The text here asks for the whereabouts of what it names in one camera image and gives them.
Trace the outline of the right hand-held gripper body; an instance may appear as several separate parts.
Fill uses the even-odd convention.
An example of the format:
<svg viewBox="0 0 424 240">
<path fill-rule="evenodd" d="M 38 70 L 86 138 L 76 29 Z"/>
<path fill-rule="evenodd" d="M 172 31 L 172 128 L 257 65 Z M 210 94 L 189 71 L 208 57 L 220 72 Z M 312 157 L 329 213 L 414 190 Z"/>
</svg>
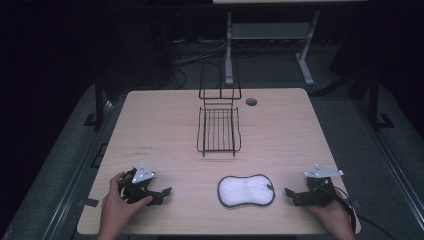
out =
<svg viewBox="0 0 424 240">
<path fill-rule="evenodd" d="M 311 170 L 305 172 L 308 191 L 302 197 L 303 206 L 325 206 L 333 201 L 335 187 L 332 177 L 342 176 L 344 172 L 336 168 L 316 164 Z"/>
</svg>

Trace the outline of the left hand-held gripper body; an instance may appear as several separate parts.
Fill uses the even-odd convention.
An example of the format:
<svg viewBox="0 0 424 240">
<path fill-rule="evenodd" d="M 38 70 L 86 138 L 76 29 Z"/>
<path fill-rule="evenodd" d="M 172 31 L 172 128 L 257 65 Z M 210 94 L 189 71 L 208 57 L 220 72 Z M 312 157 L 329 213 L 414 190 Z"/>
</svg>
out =
<svg viewBox="0 0 424 240">
<path fill-rule="evenodd" d="M 118 180 L 118 193 L 121 199 L 128 203 L 136 203 L 141 199 L 152 196 L 156 197 L 156 193 L 148 190 L 148 185 L 155 176 L 144 163 L 138 168 L 132 168 L 127 171 L 123 177 Z"/>
</svg>

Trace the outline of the person's right hand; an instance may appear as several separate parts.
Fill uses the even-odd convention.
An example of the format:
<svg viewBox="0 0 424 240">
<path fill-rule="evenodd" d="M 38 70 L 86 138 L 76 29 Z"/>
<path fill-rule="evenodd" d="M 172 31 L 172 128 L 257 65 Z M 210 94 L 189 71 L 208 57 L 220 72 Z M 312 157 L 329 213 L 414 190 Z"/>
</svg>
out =
<svg viewBox="0 0 424 240">
<path fill-rule="evenodd" d="M 308 210 L 320 220 L 330 234 L 355 235 L 349 215 L 339 202 L 333 201 L 326 206 L 309 206 Z"/>
</svg>

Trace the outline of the person's left hand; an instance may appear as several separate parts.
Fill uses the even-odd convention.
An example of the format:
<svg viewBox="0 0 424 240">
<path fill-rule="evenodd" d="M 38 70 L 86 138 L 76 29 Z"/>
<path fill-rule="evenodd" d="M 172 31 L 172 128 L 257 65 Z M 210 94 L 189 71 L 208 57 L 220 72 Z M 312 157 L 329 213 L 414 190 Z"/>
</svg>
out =
<svg viewBox="0 0 424 240">
<path fill-rule="evenodd" d="M 120 172 L 110 180 L 109 192 L 102 201 L 99 232 L 109 230 L 121 233 L 131 218 L 152 200 L 151 196 L 147 196 L 133 204 L 124 202 L 118 193 L 118 180 L 124 175 L 124 172 Z"/>
</svg>

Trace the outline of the white sponge with black edge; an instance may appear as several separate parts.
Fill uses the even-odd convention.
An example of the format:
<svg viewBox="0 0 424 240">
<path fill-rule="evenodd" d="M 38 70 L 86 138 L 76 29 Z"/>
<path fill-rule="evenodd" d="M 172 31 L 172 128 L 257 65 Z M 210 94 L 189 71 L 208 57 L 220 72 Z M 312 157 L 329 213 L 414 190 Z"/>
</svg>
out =
<svg viewBox="0 0 424 240">
<path fill-rule="evenodd" d="M 219 201 L 227 208 L 241 205 L 268 206 L 275 198 L 273 184 L 263 174 L 226 176 L 220 180 L 217 192 Z"/>
</svg>

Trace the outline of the grey metal stand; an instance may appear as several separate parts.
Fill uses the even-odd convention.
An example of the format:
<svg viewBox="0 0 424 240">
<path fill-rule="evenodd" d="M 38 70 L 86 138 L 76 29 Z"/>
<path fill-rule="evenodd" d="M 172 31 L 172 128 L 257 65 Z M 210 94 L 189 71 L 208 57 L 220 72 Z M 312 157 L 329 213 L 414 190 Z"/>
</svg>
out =
<svg viewBox="0 0 424 240">
<path fill-rule="evenodd" d="M 226 55 L 224 57 L 225 84 L 234 84 L 232 65 L 232 43 L 235 40 L 303 40 L 302 50 L 295 54 L 296 61 L 307 86 L 313 86 L 314 80 L 306 63 L 307 53 L 312 42 L 320 16 L 315 11 L 309 22 L 295 23 L 234 23 L 232 13 L 227 13 Z"/>
</svg>

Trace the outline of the black metal post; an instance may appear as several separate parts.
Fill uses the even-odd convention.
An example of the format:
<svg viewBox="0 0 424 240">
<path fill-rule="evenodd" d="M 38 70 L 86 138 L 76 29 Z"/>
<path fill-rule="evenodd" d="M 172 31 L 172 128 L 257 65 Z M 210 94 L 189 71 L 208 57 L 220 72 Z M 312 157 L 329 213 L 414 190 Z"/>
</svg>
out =
<svg viewBox="0 0 424 240">
<path fill-rule="evenodd" d="M 93 114 L 89 114 L 86 117 L 84 122 L 84 126 L 94 126 L 98 129 L 104 120 L 103 114 L 103 89 L 102 89 L 102 81 L 100 78 L 97 78 L 94 84 L 95 89 L 95 112 Z"/>
<path fill-rule="evenodd" d="M 369 86 L 368 120 L 375 131 L 381 128 L 393 128 L 394 124 L 385 113 L 378 113 L 379 83 L 375 73 L 372 74 Z"/>
</svg>

